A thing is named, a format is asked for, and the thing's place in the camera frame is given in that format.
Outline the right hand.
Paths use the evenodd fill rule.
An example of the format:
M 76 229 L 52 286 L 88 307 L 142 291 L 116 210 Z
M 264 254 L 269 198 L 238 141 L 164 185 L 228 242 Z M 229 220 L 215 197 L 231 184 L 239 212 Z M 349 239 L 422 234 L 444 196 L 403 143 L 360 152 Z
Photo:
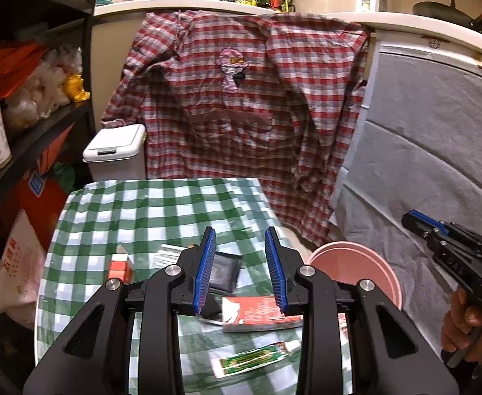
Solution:
M 450 305 L 441 329 L 442 348 L 451 353 L 467 349 L 464 359 L 482 367 L 482 308 L 469 304 L 462 287 L 452 293 Z

